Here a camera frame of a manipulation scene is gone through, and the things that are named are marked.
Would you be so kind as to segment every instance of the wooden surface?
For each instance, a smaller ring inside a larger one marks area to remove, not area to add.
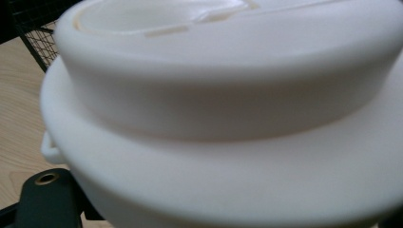
[[[54,167],[40,145],[45,127],[39,110],[44,72],[19,38],[0,45],[0,209],[19,200],[22,184]],[[111,227],[106,221],[84,221],[84,227]]]

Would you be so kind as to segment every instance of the metal grid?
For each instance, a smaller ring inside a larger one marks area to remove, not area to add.
[[[55,22],[80,0],[9,0],[15,29],[38,65],[46,71],[57,56]]]

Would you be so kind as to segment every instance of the white plastic container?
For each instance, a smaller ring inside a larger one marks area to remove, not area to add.
[[[85,1],[56,43],[44,154],[116,227],[369,227],[403,203],[398,0]]]

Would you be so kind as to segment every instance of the metal grommet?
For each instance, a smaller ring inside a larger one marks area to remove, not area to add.
[[[35,180],[36,185],[46,185],[52,183],[59,179],[59,174],[57,173],[46,173]]]

